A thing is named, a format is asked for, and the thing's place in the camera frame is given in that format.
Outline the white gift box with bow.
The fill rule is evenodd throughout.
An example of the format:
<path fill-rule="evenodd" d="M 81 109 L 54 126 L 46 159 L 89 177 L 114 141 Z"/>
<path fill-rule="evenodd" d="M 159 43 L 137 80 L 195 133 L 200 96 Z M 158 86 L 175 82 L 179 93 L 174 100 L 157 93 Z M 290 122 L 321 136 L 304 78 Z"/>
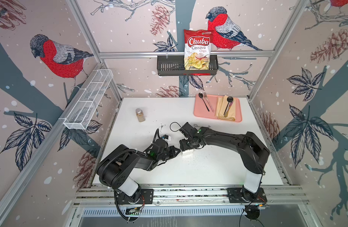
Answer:
<path fill-rule="evenodd" d="M 194 149 L 185 150 L 185 151 L 182 151 L 182 156 L 186 157 L 186 156 L 192 155 L 193 153 L 194 153 Z"/>

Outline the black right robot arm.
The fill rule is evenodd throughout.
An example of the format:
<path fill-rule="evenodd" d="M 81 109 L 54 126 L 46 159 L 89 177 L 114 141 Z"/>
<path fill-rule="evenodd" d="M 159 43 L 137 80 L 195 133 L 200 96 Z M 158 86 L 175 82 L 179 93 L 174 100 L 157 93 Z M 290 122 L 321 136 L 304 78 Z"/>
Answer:
<path fill-rule="evenodd" d="M 258 198 L 270 151 L 254 133 L 248 131 L 246 134 L 229 134 L 208 127 L 196 129 L 188 123 L 179 131 L 185 137 L 180 140 L 181 151 L 211 145 L 237 152 L 247 169 L 241 189 L 242 199 L 254 202 Z"/>

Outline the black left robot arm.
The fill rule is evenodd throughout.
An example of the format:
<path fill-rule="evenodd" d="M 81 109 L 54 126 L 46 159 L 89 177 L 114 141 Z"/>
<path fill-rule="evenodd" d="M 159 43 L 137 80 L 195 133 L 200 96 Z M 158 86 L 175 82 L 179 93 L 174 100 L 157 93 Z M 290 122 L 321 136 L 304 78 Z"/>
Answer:
<path fill-rule="evenodd" d="M 170 146 L 167 139 L 169 136 L 160 136 L 159 130 L 156 130 L 152 143 L 144 151 L 119 145 L 98 164 L 96 174 L 99 182 L 112 188 L 115 193 L 122 193 L 128 203 L 135 204 L 145 199 L 141 186 L 130 178 L 130 174 L 135 168 L 151 171 L 176 158 L 181 150 Z"/>

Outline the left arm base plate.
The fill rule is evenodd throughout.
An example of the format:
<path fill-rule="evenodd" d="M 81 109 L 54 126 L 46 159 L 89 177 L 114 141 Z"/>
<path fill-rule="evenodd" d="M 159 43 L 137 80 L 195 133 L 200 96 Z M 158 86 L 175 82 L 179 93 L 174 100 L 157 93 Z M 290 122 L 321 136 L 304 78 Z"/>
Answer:
<path fill-rule="evenodd" d="M 139 188 L 132 196 L 128 196 L 124 192 L 115 193 L 115 200 L 118 205 L 147 205 L 152 204 L 154 197 L 153 189 Z"/>

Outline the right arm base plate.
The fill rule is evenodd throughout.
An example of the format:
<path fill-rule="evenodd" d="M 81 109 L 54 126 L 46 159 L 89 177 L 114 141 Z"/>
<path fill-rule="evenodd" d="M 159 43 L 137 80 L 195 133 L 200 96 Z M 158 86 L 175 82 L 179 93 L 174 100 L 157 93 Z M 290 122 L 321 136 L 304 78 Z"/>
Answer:
<path fill-rule="evenodd" d="M 267 203 L 267 197 L 263 188 L 259 188 L 256 193 L 252 193 L 245 188 L 227 188 L 230 203 Z"/>

